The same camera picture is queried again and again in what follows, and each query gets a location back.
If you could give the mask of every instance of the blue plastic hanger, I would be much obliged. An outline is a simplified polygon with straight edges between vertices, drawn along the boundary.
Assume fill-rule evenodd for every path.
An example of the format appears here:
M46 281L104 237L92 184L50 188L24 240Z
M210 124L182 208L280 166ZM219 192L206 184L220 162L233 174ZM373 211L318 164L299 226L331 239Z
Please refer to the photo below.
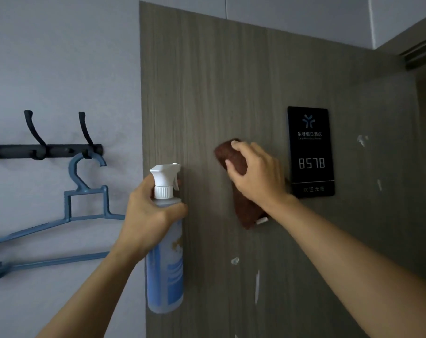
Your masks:
M88 158L96 159L100 167L107 165L105 160L99 154L89 152L88 155L89 155ZM77 185L77 189L73 191L64 191L64 218L53 221L53 222L37 225L35 227L30 227L28 229L20 230L15 233L11 233L7 236L1 237L0 243L11 241L19 237L24 237L32 233L37 233L39 231L50 229L51 227L56 227L58 225L73 222L76 220L86 220L86 219L95 219L95 218L106 218L106 219L117 219L117 220L125 219L125 215L116 215L110 212L108 186L102 185L100 188L89 188L86 185L86 183L83 180L81 180L80 177L77 175L77 164L81 159L84 159L83 153L78 153L71 159L69 163L69 176ZM73 217L70 197L80 196L80 195L90 195L90 194L96 194L96 193L103 194L103 214ZM45 267L48 265L61 265L64 263L71 263L71 262L78 262L78 261L102 259L106 257L108 253L109 251L104 251L104 252L95 253L95 254L76 255L76 256L69 256L69 257L62 257L59 259L26 262L26 263L18 263L18 264L0 262L0 278L5 276L7 273L10 273L16 270Z

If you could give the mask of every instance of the bottle label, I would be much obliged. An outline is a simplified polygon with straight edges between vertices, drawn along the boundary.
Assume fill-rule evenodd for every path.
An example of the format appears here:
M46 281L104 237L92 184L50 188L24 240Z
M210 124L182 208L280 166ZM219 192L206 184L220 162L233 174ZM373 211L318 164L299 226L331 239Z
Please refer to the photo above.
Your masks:
M149 304L165 307L183 295L182 221L171 225L163 240L146 256Z

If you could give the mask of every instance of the hand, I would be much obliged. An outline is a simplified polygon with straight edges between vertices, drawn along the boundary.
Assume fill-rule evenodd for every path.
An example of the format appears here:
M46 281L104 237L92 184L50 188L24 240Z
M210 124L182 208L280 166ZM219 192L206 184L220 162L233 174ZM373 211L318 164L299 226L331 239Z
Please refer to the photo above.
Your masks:
M241 152L247 162L247 172L241 175L232 162L226 160L227 172L236 188L262 209L286 194L283 167L279 160L266 153L255 142L232 141L233 149Z
M137 264L149 250L165 236L171 224L185 217L188 207L184 203L159 208L151 196L155 187L154 176L149 174L130 194L126 219L114 249Z

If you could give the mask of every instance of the brown sponge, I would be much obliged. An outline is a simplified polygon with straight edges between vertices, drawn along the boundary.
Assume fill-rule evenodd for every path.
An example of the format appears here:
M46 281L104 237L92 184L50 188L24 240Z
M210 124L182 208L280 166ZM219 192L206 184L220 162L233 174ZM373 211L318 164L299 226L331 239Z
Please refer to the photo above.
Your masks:
M237 172L241 175L247 172L247 163L243 155L234 150L231 142L240 141L239 139L232 139L216 147L214 153L216 159L223 168L227 170L226 160L230 160L235 166ZM246 229L250 229L255 225L255 221L259 218L266 217L267 214L263 209L255 204L253 201L247 199L241 192L238 191L235 184L232 182L233 191L233 202L235 206L235 212L238 216L239 221Z

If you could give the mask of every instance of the white spray nozzle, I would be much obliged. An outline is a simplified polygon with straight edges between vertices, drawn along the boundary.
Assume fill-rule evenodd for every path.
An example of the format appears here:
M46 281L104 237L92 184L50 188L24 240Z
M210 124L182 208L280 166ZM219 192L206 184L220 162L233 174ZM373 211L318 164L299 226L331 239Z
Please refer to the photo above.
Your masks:
M174 197L174 189L178 191L177 173L180 164L156 165L150 170L155 179L155 198L168 199Z

